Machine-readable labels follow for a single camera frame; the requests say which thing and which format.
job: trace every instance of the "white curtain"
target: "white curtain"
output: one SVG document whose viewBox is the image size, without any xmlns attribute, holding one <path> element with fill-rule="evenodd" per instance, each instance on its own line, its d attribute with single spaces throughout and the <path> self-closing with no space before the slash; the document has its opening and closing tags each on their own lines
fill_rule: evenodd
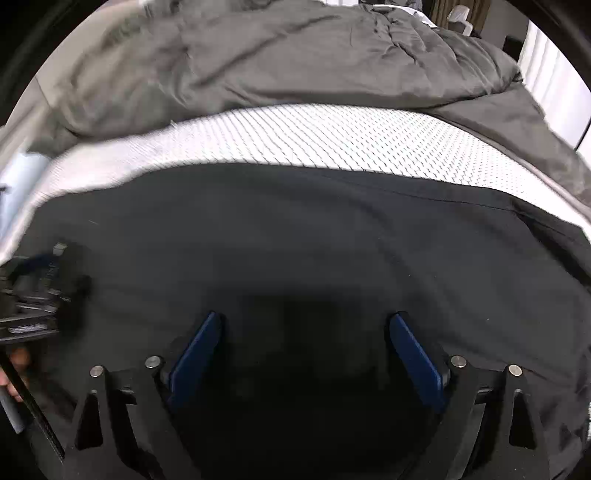
<svg viewBox="0 0 591 480">
<path fill-rule="evenodd" d="M 577 147 L 591 118 L 591 92 L 556 45 L 532 22 L 519 66 L 524 85 L 544 109 L 550 128 Z"/>
</svg>

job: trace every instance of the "black sheet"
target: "black sheet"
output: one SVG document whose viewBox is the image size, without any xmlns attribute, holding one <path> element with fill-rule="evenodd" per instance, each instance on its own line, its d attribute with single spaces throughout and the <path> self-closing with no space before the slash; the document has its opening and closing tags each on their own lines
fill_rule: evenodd
<svg viewBox="0 0 591 480">
<path fill-rule="evenodd" d="M 227 315 L 228 361 L 185 423 L 207 478 L 395 472 L 424 421 L 388 376 L 383 324 L 403 309 L 449 354 L 523 367 L 552 476 L 580 455 L 591 247 L 508 194 L 363 172 L 178 167 L 50 200 L 20 253 L 60 238 L 85 249 L 94 280 L 84 325 L 41 362 L 72 394 L 93 365 L 139 365 L 196 317 Z"/>
</svg>

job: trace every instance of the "wrinkled fabric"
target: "wrinkled fabric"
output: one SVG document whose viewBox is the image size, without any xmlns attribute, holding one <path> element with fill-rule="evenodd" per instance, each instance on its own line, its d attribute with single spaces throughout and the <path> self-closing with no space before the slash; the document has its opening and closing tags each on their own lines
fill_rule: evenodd
<svg viewBox="0 0 591 480">
<path fill-rule="evenodd" d="M 61 88 L 32 150 L 55 156 L 278 103 L 420 109 L 492 138 L 591 205 L 591 171 L 547 128 L 513 59 L 397 9 L 161 0 L 110 32 Z"/>
</svg>

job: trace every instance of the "cable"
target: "cable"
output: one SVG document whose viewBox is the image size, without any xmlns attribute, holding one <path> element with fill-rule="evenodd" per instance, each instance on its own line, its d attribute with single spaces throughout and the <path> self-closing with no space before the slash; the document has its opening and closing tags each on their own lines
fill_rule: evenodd
<svg viewBox="0 0 591 480">
<path fill-rule="evenodd" d="M 16 389 L 17 393 L 21 396 L 22 402 L 29 409 L 29 411 L 31 412 L 31 415 L 33 415 L 33 418 L 35 419 L 35 421 L 39 425 L 39 428 L 41 429 L 41 431 L 43 432 L 43 434 L 45 435 L 45 437 L 47 438 L 49 443 L 51 443 L 51 447 L 53 448 L 53 451 L 56 453 L 56 455 L 60 459 L 60 462 L 63 463 L 65 454 L 64 454 L 64 449 L 61 446 L 60 441 L 58 440 L 55 432 L 51 428 L 51 425 L 49 425 L 49 422 L 47 421 L 45 415 L 43 414 L 43 412 L 39 408 L 39 405 L 37 405 L 35 398 L 33 397 L 33 395 L 31 395 L 31 392 L 29 392 L 29 389 L 24 384 L 21 377 L 18 375 L 18 372 L 14 368 L 12 362 L 7 357 L 6 353 L 4 353 L 1 350 L 0 350 L 0 367 L 2 367 L 2 369 L 4 370 L 4 373 L 6 373 L 6 376 L 10 380 L 10 383 L 14 385 L 14 388 Z"/>
</svg>

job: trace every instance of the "white mattress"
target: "white mattress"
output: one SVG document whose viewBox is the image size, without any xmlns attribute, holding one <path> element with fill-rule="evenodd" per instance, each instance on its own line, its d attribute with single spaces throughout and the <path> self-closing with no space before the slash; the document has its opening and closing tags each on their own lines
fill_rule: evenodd
<svg viewBox="0 0 591 480">
<path fill-rule="evenodd" d="M 510 193 L 591 238 L 591 224 L 544 181 L 470 133 L 425 114 L 333 105 L 281 105 L 199 118 L 80 145 L 54 160 L 0 245 L 4 262 L 34 209 L 53 197 L 120 185 L 151 170 L 200 163 L 258 163 L 375 171 Z"/>
</svg>

